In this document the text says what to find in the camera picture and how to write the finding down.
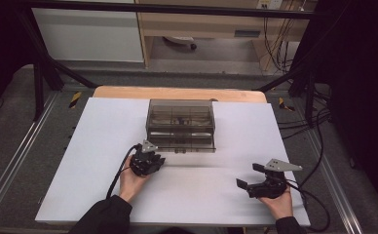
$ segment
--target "metal frame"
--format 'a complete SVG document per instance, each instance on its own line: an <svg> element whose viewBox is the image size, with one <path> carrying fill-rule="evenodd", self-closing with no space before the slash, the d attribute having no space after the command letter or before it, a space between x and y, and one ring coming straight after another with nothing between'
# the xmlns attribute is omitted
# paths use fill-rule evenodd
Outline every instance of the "metal frame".
<svg viewBox="0 0 378 234"><path fill-rule="evenodd" d="M36 63L36 120L43 111L44 101L41 99L42 89L41 79L44 77L52 90L61 90L64 86L57 70L67 74L81 84L96 88L97 84L88 81L83 76L73 72L66 66L54 60L44 45L41 35L34 30L31 21L27 17L27 10L31 8L42 9L63 9L63 10L83 10L83 11L104 11L104 12L136 12L136 13L162 13L162 14L186 14L186 15L209 15L209 16L229 16L229 17L254 17L254 18L277 18L277 19L300 19L300 20L329 20L331 14L318 12L292 12L292 11L273 11L259 9L239 9L221 7L198 7L198 6L179 6L179 5L155 5L155 4L128 4L128 3L103 3L103 2L81 2L81 1L56 1L56 0L19 0L10 1L13 4L14 12L19 19L19 23L29 36ZM274 87L275 83L270 83L260 89L266 92Z"/></svg>
<svg viewBox="0 0 378 234"><path fill-rule="evenodd" d="M45 111L41 116L39 116L38 121L34 122L30 129L28 130L27 134L25 135L24 139L22 140L19 148L17 149L16 153L14 154L12 160L10 161L9 165L7 166L6 170L0 177L0 203L3 200L4 196L6 195L7 190L11 186L14 177L16 176L19 168L21 167L25 156L28 154L28 151L31 148L31 145L34 143L34 140L40 133L43 125L46 123L49 114L56 102L56 99L59 96L59 92L52 92L49 95L49 98L46 101Z"/></svg>
<svg viewBox="0 0 378 234"><path fill-rule="evenodd" d="M300 20L330 20L331 15L327 13L317 12L289 12L289 11L271 11L271 10L254 10L254 9L232 9L232 8L218 8L218 7L196 7L196 6L176 6L176 5L148 5L148 4L124 4L124 3L101 3L101 2L73 2L73 1L56 1L56 0L19 0L10 1L13 4L16 15L19 18L19 23L23 26L25 32L28 34L35 51L37 58L34 64L35 71L35 89L36 89L36 116L35 120L39 119L33 124L26 138L21 143L20 148L16 152L15 157L10 162L9 167L0 178L0 202L5 195L8 187L19 169L26 153L28 152L32 141L35 139L38 131L41 129L46 120L50 110L53 106L53 101L48 100L46 103L46 110L44 110L43 87L42 79L45 78L52 90L61 90L64 86L57 74L57 70L71 76L73 79L79 81L89 88L96 88L98 85L94 84L81 75L71 71L69 68L54 60L47 52L47 49L39 35L33 28L30 20L27 17L27 10L31 8L42 9L63 9L63 10L85 10L85 11L105 11L105 12L136 12L136 13L162 13L162 14L187 14L187 15L210 15L210 16L230 16L230 17L254 17L254 18L277 18L277 19L300 19ZM292 77L305 72L304 66L299 66L291 70L288 74L280 79L269 83L259 89L258 91L266 92L280 83L291 79ZM314 148L317 152L316 146L317 137L314 133L310 133L310 138L313 142ZM328 187L332 192L334 201L343 218L343 222L349 233L361 233L359 223L354 215L354 212L339 184L335 174L329 166L327 160L321 164L321 170L328 181Z"/></svg>

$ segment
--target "sleeve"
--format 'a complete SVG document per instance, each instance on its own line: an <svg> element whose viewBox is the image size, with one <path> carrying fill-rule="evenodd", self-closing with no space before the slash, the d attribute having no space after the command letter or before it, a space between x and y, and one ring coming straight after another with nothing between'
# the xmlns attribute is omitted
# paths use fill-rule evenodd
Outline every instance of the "sleeve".
<svg viewBox="0 0 378 234"><path fill-rule="evenodd" d="M277 231L279 234L306 234L307 231L302 228L295 217L283 217L277 220Z"/></svg>
<svg viewBox="0 0 378 234"><path fill-rule="evenodd" d="M128 233L132 206L118 196L94 204L69 234Z"/></svg>

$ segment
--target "white paper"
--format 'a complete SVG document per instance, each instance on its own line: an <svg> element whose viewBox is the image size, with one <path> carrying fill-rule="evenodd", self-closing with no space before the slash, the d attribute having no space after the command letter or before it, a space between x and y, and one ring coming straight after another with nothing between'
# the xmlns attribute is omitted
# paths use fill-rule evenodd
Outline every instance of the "white paper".
<svg viewBox="0 0 378 234"><path fill-rule="evenodd" d="M90 98L47 192L37 221L72 223L105 198L127 151L146 138L149 99ZM214 102L215 153L161 153L164 166L132 202L131 222L153 225L273 224L269 210L237 187L265 180L252 169L288 162L270 104ZM292 173L285 174L294 179ZM113 193L117 194L119 184ZM309 225L300 195L294 215Z"/></svg>

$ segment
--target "human hand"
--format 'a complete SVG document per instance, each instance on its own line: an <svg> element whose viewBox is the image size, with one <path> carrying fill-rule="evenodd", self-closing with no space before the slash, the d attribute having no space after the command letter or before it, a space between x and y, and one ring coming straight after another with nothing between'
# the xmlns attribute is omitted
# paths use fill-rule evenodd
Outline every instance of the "human hand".
<svg viewBox="0 0 378 234"><path fill-rule="evenodd" d="M290 187L287 186L285 192L278 198L258 198L263 204L265 204L271 211L272 216L275 220L283 217L293 216L292 212L292 197Z"/></svg>
<svg viewBox="0 0 378 234"><path fill-rule="evenodd" d="M128 157L125 162L125 169L120 174L119 197L128 203L140 192L143 184L150 178L150 175L136 175L130 169L131 158L132 156Z"/></svg>

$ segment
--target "white cabinet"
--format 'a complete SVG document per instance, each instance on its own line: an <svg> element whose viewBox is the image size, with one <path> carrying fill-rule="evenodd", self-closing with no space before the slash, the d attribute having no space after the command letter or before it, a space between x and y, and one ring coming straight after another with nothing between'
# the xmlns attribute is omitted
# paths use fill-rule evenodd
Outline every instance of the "white cabinet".
<svg viewBox="0 0 378 234"><path fill-rule="evenodd" d="M136 13L52 9L33 12L54 59L143 62Z"/></svg>

